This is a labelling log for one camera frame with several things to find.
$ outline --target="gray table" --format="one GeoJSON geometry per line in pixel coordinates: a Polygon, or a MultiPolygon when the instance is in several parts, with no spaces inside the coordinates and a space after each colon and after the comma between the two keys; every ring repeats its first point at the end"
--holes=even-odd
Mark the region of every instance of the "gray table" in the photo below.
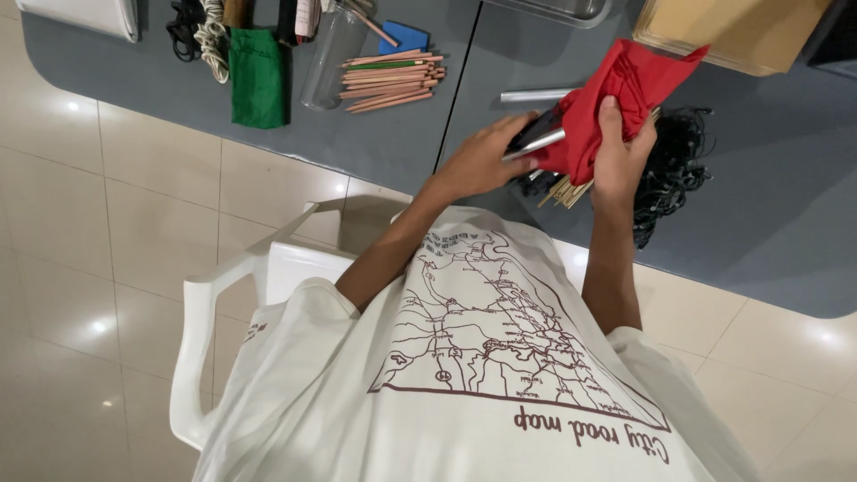
{"type": "MultiPolygon", "coordinates": [[[[500,92],[583,85],[614,38],[630,36],[641,4],[578,30],[485,3],[441,158],[506,113],[549,107],[507,107],[500,92]]],[[[715,110],[714,179],[658,221],[638,261],[810,316],[855,312],[857,81],[800,63],[765,78],[703,63],[666,103],[682,105],[715,110]]],[[[589,245],[588,198],[537,208],[504,189],[464,203],[589,245]]]]}
{"type": "MultiPolygon", "coordinates": [[[[202,61],[173,56],[165,30],[176,18],[168,0],[138,2],[144,28],[131,44],[101,33],[22,14],[27,53],[51,84],[132,111],[186,125],[386,187],[416,194],[437,163],[455,87],[479,2],[380,2],[377,19],[395,19],[431,32],[431,47],[448,56],[446,79],[428,101],[355,116],[343,109],[316,112],[298,97],[315,44],[293,49],[291,125],[273,130],[231,124],[231,84],[218,84],[202,61]]],[[[255,24],[276,23],[279,0],[255,2],[255,24]]],[[[370,34],[363,52],[378,52],[370,34]]]]}
{"type": "MultiPolygon", "coordinates": [[[[258,0],[256,19],[275,18],[276,3],[258,0]]],[[[475,0],[383,1],[379,19],[431,32],[434,47],[450,55],[436,97],[359,121],[341,110],[309,111],[297,104],[313,54],[302,46],[293,125],[269,131],[230,124],[229,87],[203,63],[172,56],[162,31],[172,17],[166,2],[143,3],[148,32],[137,45],[33,15],[22,20],[33,65],[60,88],[413,194],[438,159],[507,111],[500,92],[582,85],[614,38],[629,36],[641,4],[632,0],[602,25],[578,30],[489,3],[480,9],[475,0]]],[[[374,48],[370,38],[364,51],[374,48]]],[[[638,259],[811,316],[855,312],[857,82],[800,64],[763,79],[703,64],[671,105],[715,109],[708,125],[717,147],[706,160],[715,179],[658,223],[638,259]]],[[[572,210],[536,208],[536,200],[505,189],[466,202],[589,243],[586,198],[572,210]]]]}

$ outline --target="red cloth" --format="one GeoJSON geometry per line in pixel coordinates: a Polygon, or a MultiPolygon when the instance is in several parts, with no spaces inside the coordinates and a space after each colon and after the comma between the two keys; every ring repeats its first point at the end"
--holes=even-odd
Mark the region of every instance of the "red cloth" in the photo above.
{"type": "Polygon", "coordinates": [[[622,136],[630,140],[643,127],[649,111],[696,69],[707,52],[706,45],[681,60],[673,60],[631,40],[617,39],[584,88],[570,92],[560,101],[566,138],[532,154],[539,160],[539,169],[568,174],[576,186],[591,181],[593,161],[601,146],[601,100],[614,95],[619,101],[624,121],[622,136]]]}

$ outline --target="white rope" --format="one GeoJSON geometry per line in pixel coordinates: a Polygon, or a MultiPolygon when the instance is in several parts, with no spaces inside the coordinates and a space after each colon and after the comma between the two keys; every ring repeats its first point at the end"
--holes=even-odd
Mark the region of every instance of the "white rope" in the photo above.
{"type": "Polygon", "coordinates": [[[229,65],[220,56],[217,49],[218,39],[226,35],[223,26],[222,0],[202,0],[202,8],[206,11],[206,22],[200,24],[200,29],[194,33],[194,39],[202,48],[202,60],[212,68],[214,78],[221,84],[229,80],[229,65]]]}

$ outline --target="silver rod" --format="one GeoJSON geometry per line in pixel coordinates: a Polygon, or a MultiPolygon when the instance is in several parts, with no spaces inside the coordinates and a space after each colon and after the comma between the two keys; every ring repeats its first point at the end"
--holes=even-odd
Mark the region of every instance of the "silver rod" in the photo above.
{"type": "Polygon", "coordinates": [[[554,142],[561,141],[565,138],[566,138],[566,132],[560,127],[559,129],[554,130],[552,132],[548,132],[544,136],[541,136],[538,139],[536,139],[535,141],[530,142],[529,144],[526,145],[526,147],[519,150],[518,152],[509,153],[509,154],[504,155],[503,160],[517,159],[517,158],[519,158],[525,154],[529,154],[533,151],[537,151],[538,149],[541,149],[541,148],[547,146],[548,144],[553,144],[554,142]]]}
{"type": "Polygon", "coordinates": [[[549,88],[542,90],[509,90],[500,94],[502,104],[508,102],[533,102],[537,100],[559,100],[577,88],[549,88]]]}

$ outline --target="blue sponge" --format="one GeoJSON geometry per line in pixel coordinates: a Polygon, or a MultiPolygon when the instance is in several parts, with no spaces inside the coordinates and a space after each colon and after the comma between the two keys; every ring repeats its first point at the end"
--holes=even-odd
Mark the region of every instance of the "blue sponge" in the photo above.
{"type": "Polygon", "coordinates": [[[391,37],[396,39],[399,46],[394,47],[390,42],[381,39],[381,42],[378,44],[379,55],[388,55],[400,51],[412,51],[414,49],[426,51],[426,48],[429,46],[429,35],[425,32],[414,30],[413,28],[406,27],[394,21],[385,21],[381,28],[384,32],[387,32],[391,37]]]}

